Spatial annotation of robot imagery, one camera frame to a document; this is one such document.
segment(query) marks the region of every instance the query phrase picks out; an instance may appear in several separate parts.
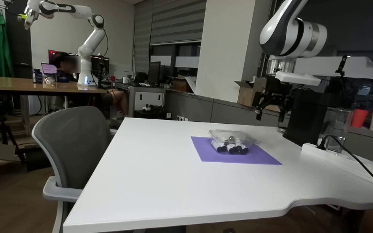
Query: desk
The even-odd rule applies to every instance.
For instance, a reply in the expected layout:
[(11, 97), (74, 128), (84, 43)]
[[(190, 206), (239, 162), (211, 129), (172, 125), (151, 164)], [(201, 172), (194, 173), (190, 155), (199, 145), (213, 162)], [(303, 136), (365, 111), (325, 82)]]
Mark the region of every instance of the desk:
[(0, 77), (0, 94), (19, 94), (21, 97), (21, 114), (27, 136), (31, 135), (27, 95), (100, 95), (102, 93), (107, 93), (107, 91), (95, 87), (78, 87), (77, 83), (55, 83), (52, 86), (33, 83), (31, 79), (26, 78)]
[[(283, 165), (201, 162), (191, 136), (236, 129)], [(373, 183), (302, 153), (275, 127), (126, 118), (63, 225), (94, 233), (373, 208)]]
[[(143, 86), (133, 86), (131, 84), (127, 83), (119, 83), (119, 82), (113, 82), (112, 86), (114, 88), (126, 90), (129, 92), (129, 117), (134, 117), (135, 116), (135, 110), (140, 110), (142, 107), (145, 105), (139, 105), (142, 107), (138, 107), (136, 109), (136, 93), (162, 93), (164, 94), (165, 90), (161, 87), (143, 87)], [(162, 105), (163, 101), (158, 101), (158, 102), (147, 102), (148, 104), (153, 104), (153, 105)]]

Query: person's leg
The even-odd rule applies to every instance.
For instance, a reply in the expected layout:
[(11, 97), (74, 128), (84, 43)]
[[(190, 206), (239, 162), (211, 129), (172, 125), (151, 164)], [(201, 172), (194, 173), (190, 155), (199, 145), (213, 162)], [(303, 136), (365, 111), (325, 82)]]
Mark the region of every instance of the person's leg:
[(126, 93), (124, 91), (120, 91), (117, 89), (108, 90), (108, 92), (112, 95), (113, 104), (117, 108), (120, 107), (123, 111), (125, 116), (129, 115), (129, 103)]

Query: power strip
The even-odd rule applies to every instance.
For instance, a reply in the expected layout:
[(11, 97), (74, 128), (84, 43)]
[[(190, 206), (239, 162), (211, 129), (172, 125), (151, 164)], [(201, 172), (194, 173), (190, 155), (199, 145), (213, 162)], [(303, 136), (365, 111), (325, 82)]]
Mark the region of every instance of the power strip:
[[(367, 173), (367, 171), (356, 161), (351, 155), (338, 154), (330, 150), (321, 150), (316, 145), (305, 143), (302, 146), (302, 152), (323, 159), (327, 162), (333, 163), (334, 165), (354, 174), (364, 180), (373, 183), (373, 177)], [(357, 155), (357, 158), (363, 162), (363, 164), (373, 173), (373, 162), (364, 159)]]

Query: purple mat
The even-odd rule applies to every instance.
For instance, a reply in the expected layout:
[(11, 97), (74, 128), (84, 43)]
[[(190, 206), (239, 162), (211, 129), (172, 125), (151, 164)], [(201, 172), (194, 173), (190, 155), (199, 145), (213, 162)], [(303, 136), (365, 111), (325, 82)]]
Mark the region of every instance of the purple mat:
[(216, 150), (211, 145), (211, 138), (191, 136), (191, 139), (202, 162), (282, 165), (279, 161), (277, 161), (275, 158), (273, 158), (257, 145), (250, 146), (250, 151), (247, 155), (232, 155), (228, 152), (216, 152)]

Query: chair armrest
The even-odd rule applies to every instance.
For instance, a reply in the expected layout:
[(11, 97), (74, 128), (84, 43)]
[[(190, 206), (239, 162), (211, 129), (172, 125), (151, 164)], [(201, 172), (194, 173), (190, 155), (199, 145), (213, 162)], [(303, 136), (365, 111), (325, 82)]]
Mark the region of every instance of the chair armrest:
[(110, 134), (112, 135), (112, 136), (114, 136), (115, 134), (116, 134), (116, 132), (117, 132), (117, 129), (110, 129)]
[(82, 191), (82, 189), (58, 187), (56, 177), (50, 176), (43, 188), (43, 197), (53, 201), (76, 202)]

